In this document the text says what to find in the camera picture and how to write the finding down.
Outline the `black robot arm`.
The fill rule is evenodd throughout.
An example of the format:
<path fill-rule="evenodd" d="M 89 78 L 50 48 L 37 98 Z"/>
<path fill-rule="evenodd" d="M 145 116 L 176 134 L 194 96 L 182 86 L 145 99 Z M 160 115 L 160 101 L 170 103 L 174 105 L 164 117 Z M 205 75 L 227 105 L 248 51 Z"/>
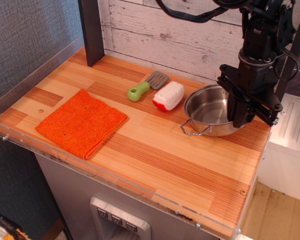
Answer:
<path fill-rule="evenodd" d="M 255 116 L 273 126 L 283 110 L 275 86 L 296 76 L 282 76 L 285 61 L 290 58 L 299 66 L 297 56 L 287 49 L 297 32 L 293 25 L 295 1 L 217 0 L 216 4 L 227 10 L 239 9 L 242 14 L 239 65 L 221 65 L 217 81 L 228 92 L 227 119 L 234 128 L 252 122 Z"/>

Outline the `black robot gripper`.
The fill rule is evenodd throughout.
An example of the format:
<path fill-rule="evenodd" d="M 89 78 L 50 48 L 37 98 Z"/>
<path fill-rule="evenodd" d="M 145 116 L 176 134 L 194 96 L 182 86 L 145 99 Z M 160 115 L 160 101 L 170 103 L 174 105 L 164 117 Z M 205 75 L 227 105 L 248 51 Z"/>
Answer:
<path fill-rule="evenodd" d="M 275 94 L 278 78 L 270 66 L 253 66 L 243 61 L 239 67 L 222 64 L 217 83 L 228 92 L 227 118 L 235 128 L 251 123 L 258 116 L 270 127 L 283 110 Z"/>

